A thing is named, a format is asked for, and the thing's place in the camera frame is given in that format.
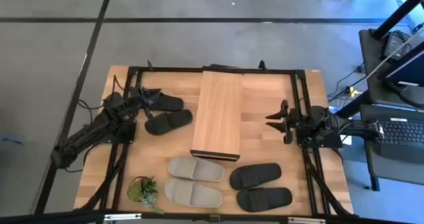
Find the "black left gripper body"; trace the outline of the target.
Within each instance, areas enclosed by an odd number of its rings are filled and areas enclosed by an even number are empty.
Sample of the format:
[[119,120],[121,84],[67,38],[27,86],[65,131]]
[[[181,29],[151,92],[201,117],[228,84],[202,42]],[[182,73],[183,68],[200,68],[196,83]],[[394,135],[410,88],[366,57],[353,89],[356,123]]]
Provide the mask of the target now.
[[151,120],[153,118],[153,114],[151,113],[149,101],[144,96],[142,90],[140,88],[135,88],[131,86],[129,88],[129,94],[130,98],[132,99],[132,102],[136,105],[137,109],[143,109],[147,119]]

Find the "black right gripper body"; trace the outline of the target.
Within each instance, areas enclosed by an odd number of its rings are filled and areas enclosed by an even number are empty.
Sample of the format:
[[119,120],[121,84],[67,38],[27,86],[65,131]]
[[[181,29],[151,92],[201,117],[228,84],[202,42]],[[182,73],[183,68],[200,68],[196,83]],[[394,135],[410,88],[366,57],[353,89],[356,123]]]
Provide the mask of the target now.
[[297,128],[300,122],[299,110],[296,108],[289,108],[287,100],[283,100],[281,104],[282,118],[284,119],[283,128],[285,136],[283,141],[285,144],[290,144],[293,141],[293,132],[291,128]]

